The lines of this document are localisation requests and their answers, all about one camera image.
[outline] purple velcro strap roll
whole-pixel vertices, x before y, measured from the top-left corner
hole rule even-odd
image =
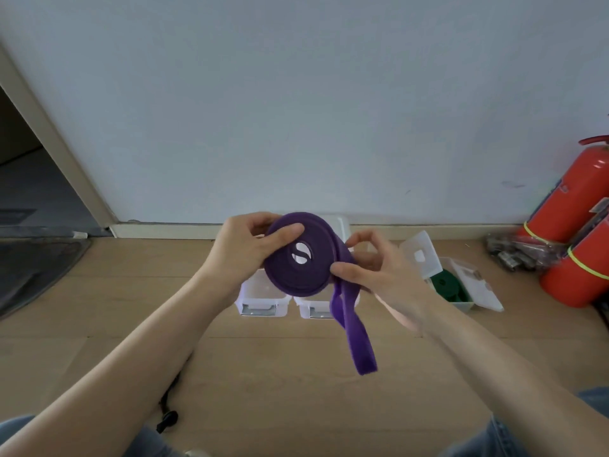
[[[288,213],[271,224],[267,235],[294,223],[302,223],[304,232],[264,261],[267,276],[279,290],[294,297],[315,295],[324,290],[333,279],[334,294],[330,301],[330,312],[346,331],[357,372],[360,375],[376,372],[377,360],[372,345],[362,321],[355,314],[355,300],[360,286],[330,274],[330,266],[334,261],[355,262],[351,252],[330,225],[312,213]],[[297,243],[306,245],[311,256],[298,250]],[[299,263],[293,256],[306,260]]]

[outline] hand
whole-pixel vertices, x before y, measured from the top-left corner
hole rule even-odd
[[[436,300],[437,293],[421,279],[400,249],[378,231],[354,233],[345,245],[354,247],[360,242],[372,243],[378,252],[354,252],[357,264],[335,262],[330,268],[332,274],[370,289],[400,324],[420,331],[423,306]]]
[[[285,226],[270,236],[263,235],[281,215],[268,212],[233,216],[226,220],[205,263],[195,279],[207,277],[225,295],[226,306],[234,303],[240,285],[249,279],[263,261],[277,249],[300,236],[305,227],[300,224]]]

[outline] left hand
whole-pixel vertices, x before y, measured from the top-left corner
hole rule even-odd
[[[274,251],[298,238],[305,227],[300,224],[285,226],[270,236],[264,234],[281,215],[261,211],[232,216],[222,225],[207,260],[195,274],[213,280],[226,296],[227,306],[237,298],[240,285],[249,279],[263,261]]]

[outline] doorway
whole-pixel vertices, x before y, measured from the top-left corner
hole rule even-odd
[[[112,235],[95,221],[0,88],[0,238],[74,233]]]

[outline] door frame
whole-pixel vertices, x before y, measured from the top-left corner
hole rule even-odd
[[[103,228],[118,223],[110,207],[70,151],[8,52],[0,44],[0,86],[57,164],[76,194]]]

